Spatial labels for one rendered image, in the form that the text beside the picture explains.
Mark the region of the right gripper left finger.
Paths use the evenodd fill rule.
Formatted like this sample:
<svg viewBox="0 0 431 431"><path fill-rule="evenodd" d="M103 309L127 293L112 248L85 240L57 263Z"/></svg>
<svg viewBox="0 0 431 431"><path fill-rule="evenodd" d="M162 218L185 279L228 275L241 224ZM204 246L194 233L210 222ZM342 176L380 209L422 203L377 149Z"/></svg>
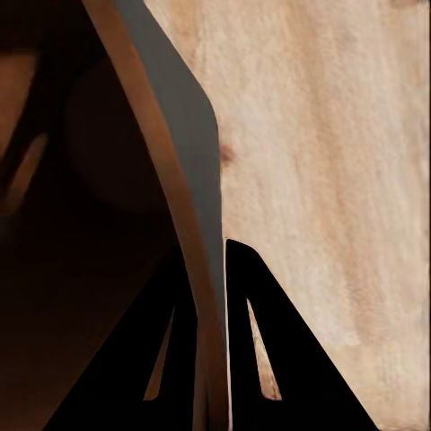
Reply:
<svg viewBox="0 0 431 431"><path fill-rule="evenodd" d="M144 400L173 309L160 390L154 400ZM178 245L154 270L43 431L192 431L197 330Z"/></svg>

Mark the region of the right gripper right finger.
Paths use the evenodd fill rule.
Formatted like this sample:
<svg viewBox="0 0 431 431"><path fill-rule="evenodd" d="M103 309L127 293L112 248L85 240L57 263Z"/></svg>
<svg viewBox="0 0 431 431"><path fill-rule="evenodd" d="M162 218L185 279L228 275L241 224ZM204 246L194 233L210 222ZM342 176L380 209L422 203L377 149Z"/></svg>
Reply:
<svg viewBox="0 0 431 431"><path fill-rule="evenodd" d="M259 253L225 244L233 431L379 431ZM262 395L247 300L282 400Z"/></svg>

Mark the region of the trash can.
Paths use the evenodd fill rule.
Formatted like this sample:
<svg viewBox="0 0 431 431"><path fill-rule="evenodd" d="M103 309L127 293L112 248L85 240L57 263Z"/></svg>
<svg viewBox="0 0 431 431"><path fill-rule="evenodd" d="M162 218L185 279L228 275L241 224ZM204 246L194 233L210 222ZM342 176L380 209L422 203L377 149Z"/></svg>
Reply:
<svg viewBox="0 0 431 431"><path fill-rule="evenodd" d="M198 316L192 431L229 431L206 92L144 0L0 0L0 431L43 431L178 245Z"/></svg>

